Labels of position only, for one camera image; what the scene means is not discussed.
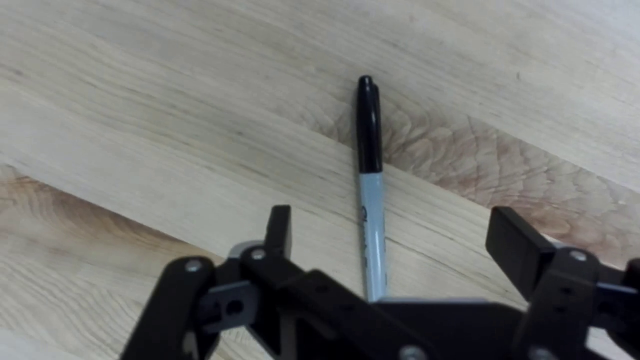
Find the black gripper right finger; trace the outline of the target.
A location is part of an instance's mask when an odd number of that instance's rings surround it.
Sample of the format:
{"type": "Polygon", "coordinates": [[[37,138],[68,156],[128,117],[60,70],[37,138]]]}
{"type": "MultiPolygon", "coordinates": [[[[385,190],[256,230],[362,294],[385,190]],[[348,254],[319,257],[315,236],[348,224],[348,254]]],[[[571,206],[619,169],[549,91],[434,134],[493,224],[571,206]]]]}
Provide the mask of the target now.
{"type": "Polygon", "coordinates": [[[640,357],[640,257],[617,270],[588,249],[558,247],[508,206],[490,209],[485,249],[527,302],[514,357],[603,360],[586,345],[590,327],[640,357]]]}

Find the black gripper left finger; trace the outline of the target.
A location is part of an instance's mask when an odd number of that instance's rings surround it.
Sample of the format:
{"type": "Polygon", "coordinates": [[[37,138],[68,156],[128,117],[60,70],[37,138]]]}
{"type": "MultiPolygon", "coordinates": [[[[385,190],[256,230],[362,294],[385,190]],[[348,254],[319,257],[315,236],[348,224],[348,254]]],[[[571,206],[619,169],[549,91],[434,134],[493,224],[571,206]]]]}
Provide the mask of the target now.
{"type": "Polygon", "coordinates": [[[313,360],[313,329],[284,297],[285,283],[301,275],[289,262],[289,218],[289,206],[273,206],[266,236],[240,244],[222,263],[172,260],[120,360],[207,360],[233,327],[246,327],[273,360],[313,360]]]}

